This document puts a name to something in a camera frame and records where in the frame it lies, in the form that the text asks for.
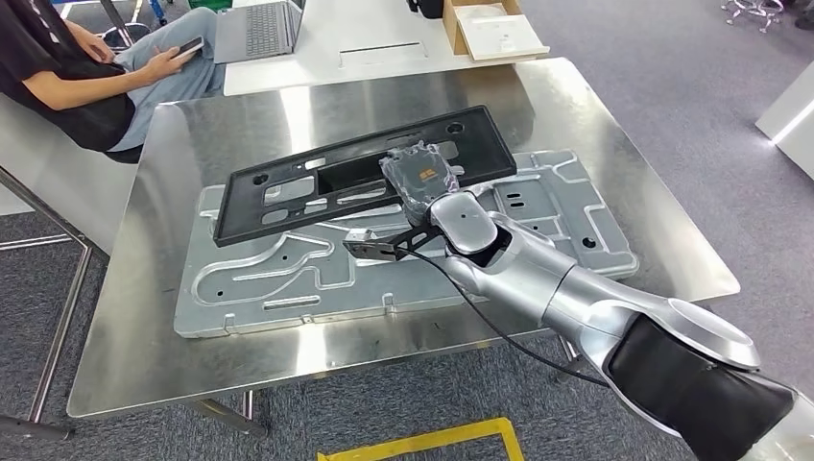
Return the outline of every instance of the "cardboard box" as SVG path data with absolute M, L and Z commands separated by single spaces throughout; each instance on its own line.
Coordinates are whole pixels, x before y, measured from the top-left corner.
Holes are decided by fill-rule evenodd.
M 449 46 L 452 47 L 453 54 L 469 54 L 464 34 L 458 25 L 458 16 L 455 15 L 455 7 L 491 5 L 493 3 L 503 4 L 503 8 L 508 14 L 523 14 L 517 0 L 443 0 L 443 27 L 446 29 L 446 36 L 449 38 Z

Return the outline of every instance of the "black cable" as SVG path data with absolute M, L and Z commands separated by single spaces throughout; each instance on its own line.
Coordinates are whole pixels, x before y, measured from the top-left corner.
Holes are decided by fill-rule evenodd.
M 522 346 L 521 344 L 516 342 L 514 339 L 510 338 L 508 334 L 501 331 L 500 328 L 498 328 L 495 324 L 493 324 L 491 322 L 491 320 L 489 320 L 489 318 L 486 315 L 484 315 L 484 313 L 481 311 L 481 309 L 479 309 L 478 306 L 476 306 L 475 303 L 473 303 L 472 300 L 469 299 L 469 296 L 467 296 L 467 293 L 464 291 L 464 289 L 461 288 L 458 285 L 458 283 L 456 283 L 455 280 L 453 280 L 452 277 L 449 276 L 449 274 L 443 269 L 443 267 L 439 266 L 435 261 L 433 261 L 429 257 L 427 257 L 425 255 L 422 255 L 420 253 L 411 252 L 410 250 L 405 250 L 403 248 L 398 248 L 396 250 L 399 251 L 399 252 L 403 252 L 406 255 L 417 257 L 418 259 L 420 259 L 420 260 L 426 262 L 427 264 L 429 264 L 429 265 L 435 267 L 436 269 L 438 269 L 439 272 L 441 272 L 443 274 L 443 276 L 446 277 L 446 279 L 449 280 L 450 283 L 452 283 L 452 286 L 454 286 L 455 289 L 458 290 L 458 293 L 460 293 L 461 296 L 464 297 L 464 301 L 466 301 L 467 304 L 469 304 L 469 307 L 473 308 L 475 310 L 475 312 L 478 314 L 478 316 L 481 319 L 483 319 L 483 321 L 486 323 L 486 325 L 488 325 L 489 328 L 494 330 L 494 332 L 497 333 L 498 336 L 503 338 L 504 341 L 509 343 L 515 349 L 517 349 L 517 350 L 525 353 L 526 355 L 534 358 L 536 361 L 542 362 L 545 365 L 548 365 L 549 367 L 554 368 L 554 369 L 556 369 L 556 370 L 558 370 L 560 372 L 563 372 L 565 374 L 577 377 L 579 379 L 585 380 L 585 381 L 590 382 L 592 384 L 596 384 L 597 386 L 610 388 L 610 386 L 605 381 L 603 381 L 601 379 L 597 379 L 597 378 L 591 377 L 591 376 L 586 376 L 586 375 L 583 375 L 581 373 L 577 373 L 577 372 L 575 372 L 573 370 L 568 370 L 567 368 L 565 368 L 563 365 L 560 365 L 559 363 L 552 362 L 551 360 L 549 360 L 549 359 L 547 359 L 545 357 L 542 357 L 542 356 L 540 356 L 539 354 L 537 354 L 535 352 L 529 351 L 524 346 Z

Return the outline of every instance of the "black protective sleeve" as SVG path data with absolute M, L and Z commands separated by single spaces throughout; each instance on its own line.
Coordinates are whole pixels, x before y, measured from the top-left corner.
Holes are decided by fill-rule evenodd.
M 640 315 L 605 364 L 622 394 L 678 431 L 701 461 L 742 458 L 796 392 L 691 350 Z

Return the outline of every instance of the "laptop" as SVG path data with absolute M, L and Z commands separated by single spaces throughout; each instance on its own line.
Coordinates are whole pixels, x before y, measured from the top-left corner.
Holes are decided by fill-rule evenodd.
M 233 8 L 218 13 L 215 63 L 294 53 L 305 0 Z

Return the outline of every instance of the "yellow floor tape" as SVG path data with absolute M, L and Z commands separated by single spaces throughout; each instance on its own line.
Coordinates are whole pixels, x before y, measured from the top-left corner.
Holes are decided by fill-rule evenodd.
M 490 435 L 500 435 L 503 439 L 509 461 L 523 461 L 523 453 L 520 452 L 520 444 L 517 442 L 515 429 L 512 427 L 512 422 L 506 418 L 495 418 L 471 425 L 460 425 L 370 447 L 349 449 L 335 454 L 317 453 L 317 461 L 378 461 L 399 456 L 400 454 L 460 444 L 461 442 L 489 437 Z

